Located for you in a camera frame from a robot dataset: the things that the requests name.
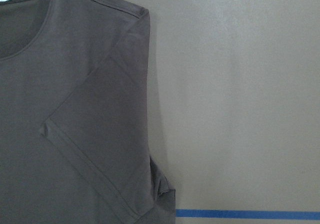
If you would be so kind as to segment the dark brown t-shirt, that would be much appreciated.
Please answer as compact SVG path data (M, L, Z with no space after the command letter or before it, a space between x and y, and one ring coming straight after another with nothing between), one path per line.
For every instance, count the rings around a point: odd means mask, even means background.
M149 10L0 0L1 223L175 223L149 152Z

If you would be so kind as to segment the blue tape grid lines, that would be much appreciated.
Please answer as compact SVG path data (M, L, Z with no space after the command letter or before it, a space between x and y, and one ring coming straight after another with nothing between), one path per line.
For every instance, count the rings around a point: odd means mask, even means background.
M319 220L319 211L177 209L176 217Z

